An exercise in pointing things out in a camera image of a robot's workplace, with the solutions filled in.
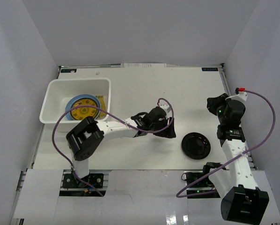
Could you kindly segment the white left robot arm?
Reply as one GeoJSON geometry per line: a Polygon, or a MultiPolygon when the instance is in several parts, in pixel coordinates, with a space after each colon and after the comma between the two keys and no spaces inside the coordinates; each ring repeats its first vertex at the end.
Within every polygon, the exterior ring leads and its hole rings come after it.
{"type": "Polygon", "coordinates": [[[150,112],[138,113],[123,123],[119,121],[96,121],[93,117],[83,119],[67,135],[66,140],[72,152],[73,182],[84,187],[89,182],[88,158],[102,141],[117,138],[135,138],[154,134],[164,138],[175,138],[174,118],[168,104],[153,108],[150,112]]]}

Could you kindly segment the large blue plate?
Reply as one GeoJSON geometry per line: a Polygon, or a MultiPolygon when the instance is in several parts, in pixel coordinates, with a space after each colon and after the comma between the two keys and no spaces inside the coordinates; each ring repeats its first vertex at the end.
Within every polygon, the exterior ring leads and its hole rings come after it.
{"type": "MultiPolygon", "coordinates": [[[[89,95],[89,94],[82,94],[82,95],[77,95],[77,96],[75,96],[74,98],[72,98],[72,99],[67,103],[67,105],[66,105],[66,107],[65,107],[65,111],[68,111],[69,109],[71,109],[70,106],[72,105],[72,103],[73,103],[75,100],[78,100],[78,99],[80,99],[80,98],[93,98],[93,99],[99,104],[99,106],[98,106],[97,108],[100,108],[100,102],[99,102],[99,100],[98,100],[95,96],[89,95]]],[[[68,112],[68,113],[66,114],[66,118],[67,118],[68,120],[72,120],[71,117],[70,117],[70,115],[69,115],[69,113],[70,113],[70,112],[68,112]]]]}

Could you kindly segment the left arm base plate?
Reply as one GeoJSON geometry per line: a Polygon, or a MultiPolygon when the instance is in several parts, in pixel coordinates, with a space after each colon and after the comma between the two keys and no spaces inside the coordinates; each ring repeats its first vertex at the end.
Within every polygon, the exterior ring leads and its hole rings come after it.
{"type": "Polygon", "coordinates": [[[59,196],[67,197],[103,197],[106,193],[104,190],[104,174],[91,173],[82,178],[86,183],[91,184],[100,193],[97,193],[91,186],[79,181],[73,174],[65,173],[62,178],[59,196]]]}

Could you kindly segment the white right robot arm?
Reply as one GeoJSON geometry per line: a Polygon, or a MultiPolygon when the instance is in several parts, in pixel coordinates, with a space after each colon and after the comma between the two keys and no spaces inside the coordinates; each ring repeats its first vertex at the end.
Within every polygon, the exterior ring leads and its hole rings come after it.
{"type": "Polygon", "coordinates": [[[258,225],[269,203],[269,195],[255,181],[248,161],[246,139],[240,126],[245,113],[247,93],[222,94],[207,99],[207,109],[217,116],[217,138],[228,160],[201,175],[207,187],[215,186],[221,197],[221,216],[225,221],[258,225]]]}

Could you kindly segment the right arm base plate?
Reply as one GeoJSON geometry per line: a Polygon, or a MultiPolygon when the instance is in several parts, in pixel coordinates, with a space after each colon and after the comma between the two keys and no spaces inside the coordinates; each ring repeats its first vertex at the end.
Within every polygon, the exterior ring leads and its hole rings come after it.
{"type": "MultiPolygon", "coordinates": [[[[185,181],[187,185],[196,181],[198,178],[202,177],[203,172],[184,172],[181,175],[181,180],[185,181]]],[[[206,178],[198,183],[194,184],[190,188],[186,190],[187,195],[197,194],[197,193],[205,193],[205,195],[196,195],[187,197],[188,199],[209,199],[209,198],[220,198],[214,184],[206,178]]]]}

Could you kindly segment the long woven bamboo tray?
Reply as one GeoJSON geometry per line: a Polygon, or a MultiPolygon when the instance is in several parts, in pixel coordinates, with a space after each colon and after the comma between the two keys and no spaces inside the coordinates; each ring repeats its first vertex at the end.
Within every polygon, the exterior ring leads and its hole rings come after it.
{"type": "MultiPolygon", "coordinates": [[[[100,108],[106,111],[106,104],[105,104],[104,96],[96,96],[96,98],[100,102],[100,106],[101,106],[100,108]]],[[[102,119],[104,119],[106,117],[106,115],[107,114],[105,112],[100,111],[97,118],[102,120],[102,119]]]]}

